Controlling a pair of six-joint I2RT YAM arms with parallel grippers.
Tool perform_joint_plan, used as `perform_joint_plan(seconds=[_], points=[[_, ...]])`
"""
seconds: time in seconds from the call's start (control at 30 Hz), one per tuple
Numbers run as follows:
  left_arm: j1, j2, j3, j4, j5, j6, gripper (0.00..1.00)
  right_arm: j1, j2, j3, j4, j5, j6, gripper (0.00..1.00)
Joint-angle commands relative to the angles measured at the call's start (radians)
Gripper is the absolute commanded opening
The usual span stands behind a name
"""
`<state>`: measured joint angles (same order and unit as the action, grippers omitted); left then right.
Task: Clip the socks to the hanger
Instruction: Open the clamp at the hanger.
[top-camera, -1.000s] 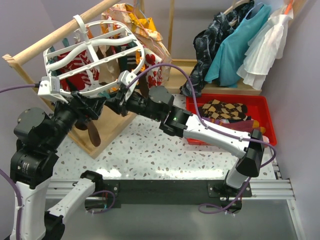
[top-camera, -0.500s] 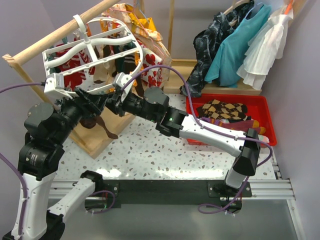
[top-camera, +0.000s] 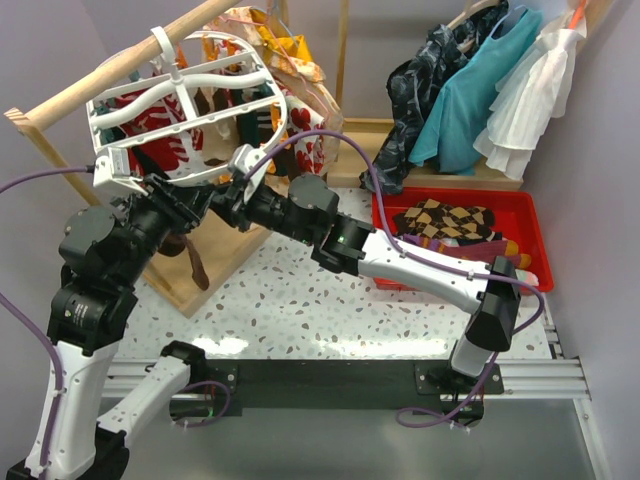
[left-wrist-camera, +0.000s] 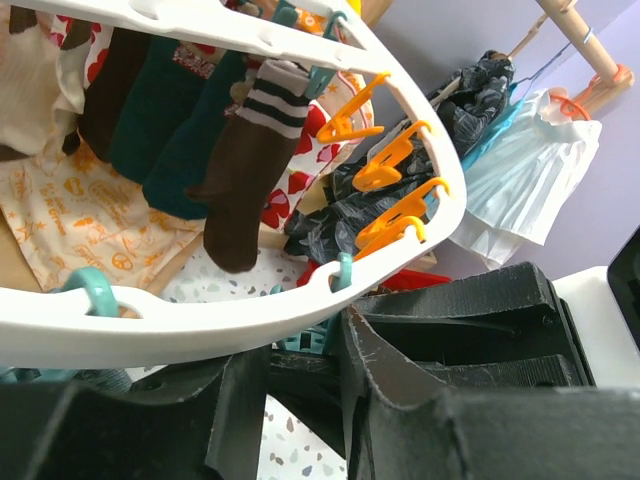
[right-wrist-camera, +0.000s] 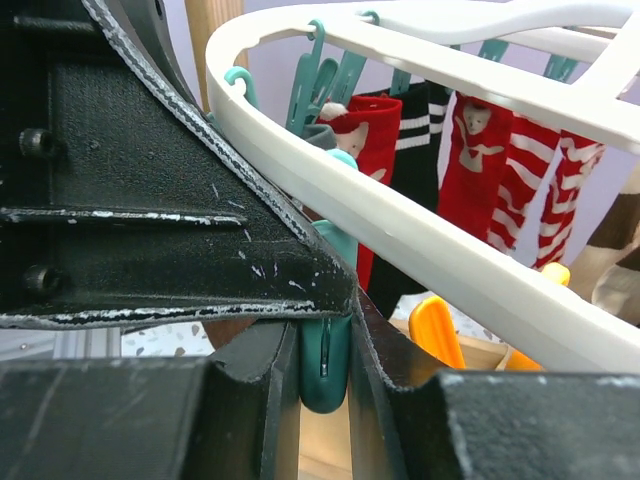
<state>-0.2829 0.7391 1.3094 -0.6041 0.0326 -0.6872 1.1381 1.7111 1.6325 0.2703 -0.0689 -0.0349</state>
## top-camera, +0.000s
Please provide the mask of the brown sock grey cuff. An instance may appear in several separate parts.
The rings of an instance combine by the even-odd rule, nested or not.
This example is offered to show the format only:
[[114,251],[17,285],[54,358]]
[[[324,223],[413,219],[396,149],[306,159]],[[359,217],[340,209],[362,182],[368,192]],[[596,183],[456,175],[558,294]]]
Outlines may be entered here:
[[158,248],[158,254],[166,257],[176,257],[186,249],[186,237],[182,234],[169,234]]
[[183,241],[188,252],[192,269],[191,278],[201,291],[206,291],[210,286],[210,281],[203,266],[200,254],[198,253],[193,242],[187,236],[183,237]]

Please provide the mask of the white round clip hanger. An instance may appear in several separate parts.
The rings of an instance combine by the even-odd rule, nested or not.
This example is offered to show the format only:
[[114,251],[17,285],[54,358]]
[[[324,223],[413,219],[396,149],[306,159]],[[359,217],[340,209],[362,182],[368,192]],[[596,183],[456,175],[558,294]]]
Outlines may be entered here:
[[[285,97],[260,55],[248,42],[224,32],[196,31],[186,39],[212,41],[215,46],[233,46],[235,52],[181,68],[177,47],[171,42],[165,29],[154,27],[151,33],[161,51],[150,62],[159,67],[162,73],[107,89],[86,103],[93,149],[97,156],[106,147],[119,147],[128,151],[161,139],[186,140],[194,130],[272,105],[279,109],[281,120],[273,136],[257,148],[263,148],[268,153],[284,142],[287,120]],[[195,94],[199,90],[243,90],[256,87],[265,87],[269,93],[259,100],[225,107],[212,113],[201,114],[196,109]],[[167,113],[169,122],[166,125],[154,129],[145,127],[141,132],[120,140],[106,139],[108,130],[150,113],[155,106],[161,106]]]

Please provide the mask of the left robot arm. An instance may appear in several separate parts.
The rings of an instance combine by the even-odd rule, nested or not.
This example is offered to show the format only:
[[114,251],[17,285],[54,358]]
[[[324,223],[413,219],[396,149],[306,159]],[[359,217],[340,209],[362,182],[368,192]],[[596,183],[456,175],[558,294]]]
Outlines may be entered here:
[[50,359],[39,431],[9,479],[119,479],[135,437],[180,392],[207,380],[203,350],[173,341],[152,370],[111,412],[99,408],[107,374],[136,306],[135,283],[171,234],[200,225],[214,195],[209,186],[178,187],[150,175],[118,218],[88,207],[65,226],[61,286],[47,330],[37,337]]

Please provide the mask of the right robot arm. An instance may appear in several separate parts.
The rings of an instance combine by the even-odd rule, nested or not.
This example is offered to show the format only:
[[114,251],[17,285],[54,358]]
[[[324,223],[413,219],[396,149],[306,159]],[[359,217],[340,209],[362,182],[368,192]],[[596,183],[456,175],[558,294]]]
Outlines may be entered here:
[[236,178],[217,187],[211,208],[240,231],[257,224],[311,246],[312,259],[328,271],[388,279],[468,313],[445,379],[452,390],[469,392],[491,356],[511,347],[521,299],[513,263],[503,256],[490,264],[463,260],[396,240],[339,212],[338,204],[338,195],[321,178],[304,174],[286,195]]

